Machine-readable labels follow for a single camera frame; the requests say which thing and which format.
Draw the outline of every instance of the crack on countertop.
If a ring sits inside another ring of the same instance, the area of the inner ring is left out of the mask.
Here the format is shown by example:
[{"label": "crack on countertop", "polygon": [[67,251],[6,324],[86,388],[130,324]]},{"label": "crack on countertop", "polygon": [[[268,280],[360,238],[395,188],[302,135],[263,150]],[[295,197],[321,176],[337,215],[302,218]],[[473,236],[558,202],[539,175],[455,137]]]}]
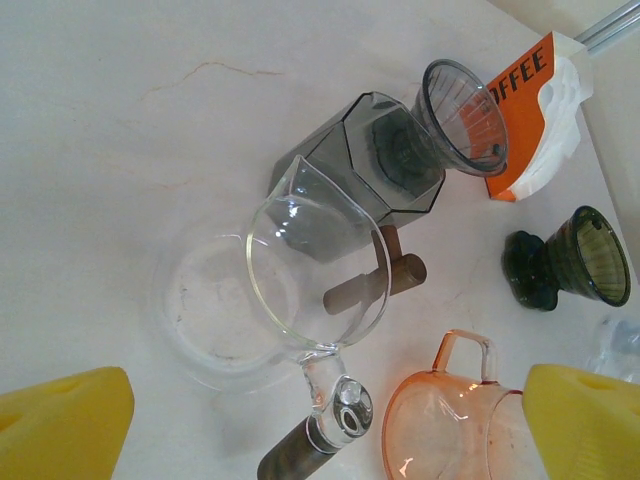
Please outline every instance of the crack on countertop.
[{"label": "crack on countertop", "polygon": [[480,263],[481,263],[485,258],[487,258],[487,257],[488,257],[488,255],[483,255],[483,256],[481,256],[480,258],[478,258],[478,259],[476,260],[476,262],[475,262],[475,263],[474,263],[474,265],[473,265],[473,268],[471,269],[471,273],[469,273],[469,278],[467,279],[467,282],[465,283],[464,287],[462,287],[462,289],[461,289],[458,293],[456,293],[452,298],[450,298],[450,299],[449,299],[449,300],[447,300],[446,302],[443,302],[443,303],[442,303],[442,306],[443,306],[443,307],[444,307],[444,306],[447,306],[447,305],[452,304],[452,303],[453,303],[453,302],[455,302],[458,298],[460,298],[460,296],[461,296],[463,293],[466,293],[466,292],[467,292],[467,290],[471,287],[471,284],[473,283],[473,279],[474,279],[474,277],[475,277],[476,270],[477,270],[477,269],[478,269],[478,267],[480,266]]},{"label": "crack on countertop", "polygon": [[224,62],[219,62],[219,61],[202,62],[200,65],[198,65],[196,68],[194,68],[189,73],[187,73],[184,77],[182,77],[182,79],[173,83],[169,83],[167,85],[158,85],[157,87],[150,88],[149,90],[147,90],[145,93],[142,94],[142,96],[140,97],[140,101],[143,101],[145,97],[147,95],[150,95],[151,93],[155,93],[160,90],[165,90],[167,88],[174,88],[179,86],[184,81],[186,81],[191,75],[196,74],[200,69],[204,67],[222,67],[226,70],[231,70],[232,72],[240,73],[242,75],[248,75],[250,77],[284,75],[283,72],[272,72],[270,70],[255,70],[255,71],[244,70],[242,68],[234,67],[233,65],[228,65]]}]

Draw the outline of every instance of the glass pitcher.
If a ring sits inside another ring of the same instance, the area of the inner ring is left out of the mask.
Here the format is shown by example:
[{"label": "glass pitcher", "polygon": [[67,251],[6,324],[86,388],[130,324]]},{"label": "glass pitcher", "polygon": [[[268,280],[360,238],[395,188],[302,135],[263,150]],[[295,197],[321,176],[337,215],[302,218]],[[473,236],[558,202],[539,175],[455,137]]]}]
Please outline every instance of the glass pitcher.
[{"label": "glass pitcher", "polygon": [[[480,381],[446,371],[458,338],[480,345]],[[393,394],[382,453],[392,480],[547,478],[522,392],[498,383],[493,343],[463,330],[445,335],[431,371],[411,375]]]},{"label": "glass pitcher", "polygon": [[[327,292],[341,285],[349,301],[335,308]],[[219,212],[183,231],[153,292],[157,330],[199,382],[249,392],[301,366],[312,413],[263,459],[259,478],[306,478],[368,430],[371,398],[347,376],[340,349],[380,320],[389,254],[371,217],[303,157],[257,210]]]}]

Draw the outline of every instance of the metal rod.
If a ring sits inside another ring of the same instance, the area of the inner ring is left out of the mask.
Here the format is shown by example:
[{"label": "metal rod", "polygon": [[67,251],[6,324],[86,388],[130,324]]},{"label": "metal rod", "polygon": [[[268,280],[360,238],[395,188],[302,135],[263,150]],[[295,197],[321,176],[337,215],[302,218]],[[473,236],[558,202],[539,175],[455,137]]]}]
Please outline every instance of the metal rod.
[{"label": "metal rod", "polygon": [[632,0],[575,37],[590,53],[603,48],[624,30],[640,21],[640,0]]}]

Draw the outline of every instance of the glass handle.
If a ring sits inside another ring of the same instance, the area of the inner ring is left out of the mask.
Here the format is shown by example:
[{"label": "glass handle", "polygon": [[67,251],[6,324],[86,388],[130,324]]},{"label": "glass handle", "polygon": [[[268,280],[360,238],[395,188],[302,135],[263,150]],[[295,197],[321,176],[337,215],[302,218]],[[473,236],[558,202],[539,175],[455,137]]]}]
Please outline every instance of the glass handle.
[{"label": "glass handle", "polygon": [[264,456],[258,480],[305,479],[371,426],[371,397],[337,352],[313,352],[300,363],[313,412]]},{"label": "glass handle", "polygon": [[440,344],[440,349],[433,361],[434,372],[446,372],[453,346],[458,337],[473,340],[482,350],[481,379],[483,383],[497,382],[496,347],[487,337],[467,332],[466,330],[449,330]]}]

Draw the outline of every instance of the green glass dripper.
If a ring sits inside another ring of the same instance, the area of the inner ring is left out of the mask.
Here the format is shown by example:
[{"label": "green glass dripper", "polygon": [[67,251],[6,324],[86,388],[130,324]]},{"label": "green glass dripper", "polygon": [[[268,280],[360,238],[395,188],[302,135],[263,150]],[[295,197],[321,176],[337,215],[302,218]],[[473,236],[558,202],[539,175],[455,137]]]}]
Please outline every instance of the green glass dripper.
[{"label": "green glass dripper", "polygon": [[551,311],[558,291],[627,303],[629,266],[613,228],[595,208],[582,206],[546,242],[524,231],[507,237],[504,273],[520,304]]}]

